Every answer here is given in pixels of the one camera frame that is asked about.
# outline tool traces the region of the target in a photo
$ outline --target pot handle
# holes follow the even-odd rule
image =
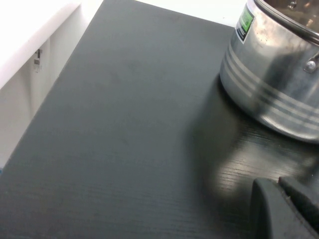
[[[318,67],[319,67],[319,52],[317,52],[316,55],[314,55],[305,63],[304,71],[311,74],[315,72]]]

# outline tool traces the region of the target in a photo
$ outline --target sticker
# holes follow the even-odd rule
[[[255,16],[248,9],[247,5],[245,5],[244,11],[241,14],[239,21],[236,25],[236,34],[239,40],[244,43],[246,36],[248,35],[249,29],[254,21]]]

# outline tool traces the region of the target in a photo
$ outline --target stainless steel pot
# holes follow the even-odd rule
[[[317,14],[315,0],[248,0],[220,77],[234,102],[258,121],[319,143]]]

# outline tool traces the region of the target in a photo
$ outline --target black countertop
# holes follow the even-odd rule
[[[3,171],[1,238],[247,238],[255,177],[318,190],[318,147],[225,94],[232,31],[105,0]]]

